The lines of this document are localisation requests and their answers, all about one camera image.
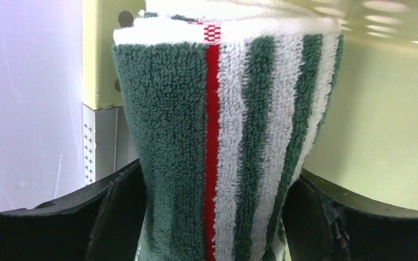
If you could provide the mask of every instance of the pale yellow wall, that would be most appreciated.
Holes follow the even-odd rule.
[[[141,0],[83,0],[83,102],[91,109],[121,106],[121,93],[112,58],[113,31],[118,16],[129,11],[134,17],[145,9]]]
[[[347,38],[328,117],[305,167],[418,210],[418,49]]]

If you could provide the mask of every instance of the white stripe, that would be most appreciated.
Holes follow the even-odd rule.
[[[219,152],[215,201],[214,242],[217,261],[235,260],[233,248],[241,141],[247,108],[242,89],[247,84],[245,63],[248,46],[243,42],[221,44],[219,54]]]
[[[259,180],[259,204],[252,228],[251,261],[262,258],[267,243],[267,227],[273,212],[284,167],[286,148],[292,135],[295,88],[300,76],[303,51],[302,36],[280,36],[275,39],[275,62],[265,145]]]
[[[278,230],[281,230],[281,234],[284,234],[284,225],[282,220],[278,222],[278,227],[275,230],[275,239],[273,240],[273,253],[275,253],[276,261],[282,261],[282,258],[286,254],[287,244],[281,242]]]
[[[333,80],[334,65],[336,63],[337,47],[339,45],[339,35],[326,35],[323,37],[323,47],[321,50],[321,59],[318,66],[318,78],[316,80],[315,92],[313,93],[312,114],[309,117],[307,135],[302,145],[302,151],[297,161],[291,184],[294,183],[300,175],[305,157],[309,154],[313,141],[315,140],[317,126],[328,104],[328,95],[331,92],[331,81]]]
[[[165,17],[138,18],[134,26],[115,30],[116,45],[175,44],[181,42],[204,43],[204,26]],[[252,18],[222,22],[224,42],[244,42],[267,35],[337,34],[340,24],[329,17]]]
[[[281,242],[278,233],[276,233],[275,239],[273,240],[272,249],[275,254],[276,261],[282,261],[282,258],[286,254],[286,244]]]
[[[140,249],[142,249],[142,245],[139,243],[138,244],[138,248],[137,248],[137,253],[136,253],[135,261],[138,261],[138,257],[140,255]]]

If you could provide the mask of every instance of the green fabric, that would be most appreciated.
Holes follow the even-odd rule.
[[[188,18],[188,17],[185,17],[183,15],[174,15],[174,16],[171,17],[171,19],[185,21],[185,22],[196,22],[197,21],[197,19]]]
[[[294,102],[294,115],[292,118],[293,130],[291,141],[287,146],[287,153],[284,159],[284,170],[281,182],[275,199],[273,214],[267,228],[267,249],[264,255],[265,261],[270,261],[269,256],[273,255],[272,243],[278,225],[279,213],[286,197],[292,175],[297,165],[302,144],[307,135],[308,119],[312,113],[312,100],[318,76],[318,66],[321,59],[322,35],[304,36],[304,49],[302,59],[305,63],[301,66],[302,72],[296,87],[296,99]]]
[[[280,239],[280,242],[286,245],[286,232],[284,231],[284,227],[280,226],[278,228],[278,237]]]
[[[139,260],[205,259],[206,48],[113,48],[147,185]]]
[[[143,18],[158,17],[158,13],[155,12],[146,12],[143,14]]]
[[[326,104],[326,110],[324,111],[323,114],[323,118],[320,120],[318,126],[317,126],[317,131],[316,131],[316,136],[318,137],[319,132],[321,130],[321,126],[324,124],[324,121],[326,120],[326,114],[328,113],[329,110],[329,105],[330,105],[330,99],[331,99],[331,95],[333,93],[334,87],[336,86],[337,83],[337,76],[339,75],[339,70],[340,70],[340,65],[342,63],[342,55],[343,55],[343,34],[339,35],[339,45],[337,46],[337,51],[336,51],[336,62],[334,64],[334,73],[333,73],[333,79],[331,81],[331,91],[329,92],[328,95],[328,104]]]
[[[251,232],[257,208],[256,192],[262,174],[260,162],[267,128],[274,51],[274,38],[266,36],[255,39],[247,53],[248,82],[243,90],[243,98],[248,111],[243,126],[241,183],[235,228],[236,260],[249,260],[251,254]]]

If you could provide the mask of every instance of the green and white striped towel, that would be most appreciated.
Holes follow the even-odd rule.
[[[337,20],[146,13],[114,41],[148,194],[137,260],[282,260],[286,193],[340,66]]]

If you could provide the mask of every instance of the rolled towel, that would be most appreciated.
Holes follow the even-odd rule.
[[[136,260],[274,261],[342,55],[333,18],[142,13],[114,32],[147,185]]]

